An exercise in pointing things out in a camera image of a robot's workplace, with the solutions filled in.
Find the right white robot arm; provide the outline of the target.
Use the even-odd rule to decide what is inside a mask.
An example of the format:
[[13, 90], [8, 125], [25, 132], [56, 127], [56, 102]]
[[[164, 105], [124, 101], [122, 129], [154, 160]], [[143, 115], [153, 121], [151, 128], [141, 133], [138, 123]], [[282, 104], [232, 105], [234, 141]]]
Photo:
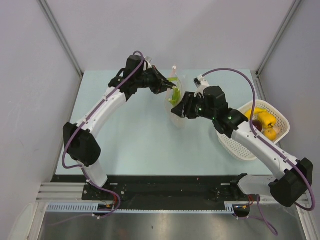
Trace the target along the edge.
[[284, 207], [291, 207], [310, 189], [313, 164], [307, 158], [298, 160], [257, 130], [240, 111], [228, 106], [219, 86], [206, 87], [201, 93], [186, 92], [171, 112], [180, 118], [198, 117], [212, 121], [221, 134], [238, 142], [254, 154], [272, 176], [241, 174], [230, 188], [231, 196], [242, 201], [248, 195], [273, 197]]

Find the green leek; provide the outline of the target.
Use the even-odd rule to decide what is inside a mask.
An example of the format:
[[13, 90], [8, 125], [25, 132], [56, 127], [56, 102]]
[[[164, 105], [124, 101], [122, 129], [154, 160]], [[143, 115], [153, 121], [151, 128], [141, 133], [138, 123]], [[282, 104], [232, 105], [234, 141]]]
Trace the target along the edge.
[[172, 106], [176, 106], [180, 100], [182, 95], [182, 83], [178, 77], [169, 77], [167, 79], [170, 82], [173, 82], [177, 85], [177, 87], [174, 87], [173, 89], [169, 89], [166, 94], [166, 101], [169, 102]]

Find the clear zip top bag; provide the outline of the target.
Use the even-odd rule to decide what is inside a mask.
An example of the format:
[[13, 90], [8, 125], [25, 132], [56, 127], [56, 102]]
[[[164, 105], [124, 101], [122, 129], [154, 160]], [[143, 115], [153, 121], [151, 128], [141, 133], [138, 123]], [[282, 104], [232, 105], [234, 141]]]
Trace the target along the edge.
[[172, 66], [172, 71], [167, 78], [170, 83], [175, 84], [173, 89], [166, 91], [164, 107], [170, 122], [177, 128], [183, 129], [186, 126], [186, 120], [173, 114], [171, 110], [182, 100], [188, 86], [188, 78], [185, 75], [177, 73], [177, 66]]

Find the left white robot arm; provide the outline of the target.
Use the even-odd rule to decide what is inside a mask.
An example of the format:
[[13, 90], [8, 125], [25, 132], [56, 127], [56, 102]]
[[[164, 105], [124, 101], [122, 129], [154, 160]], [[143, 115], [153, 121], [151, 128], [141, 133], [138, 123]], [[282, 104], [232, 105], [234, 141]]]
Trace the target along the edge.
[[167, 90], [179, 92], [176, 78], [166, 78], [143, 56], [134, 53], [108, 84], [106, 92], [97, 104], [76, 123], [63, 126], [64, 150], [62, 158], [70, 156], [80, 168], [87, 181], [94, 186], [93, 194], [100, 200], [110, 196], [111, 188], [106, 184], [108, 176], [99, 158], [101, 148], [97, 137], [113, 113], [123, 106], [139, 89], [150, 89], [155, 94]]

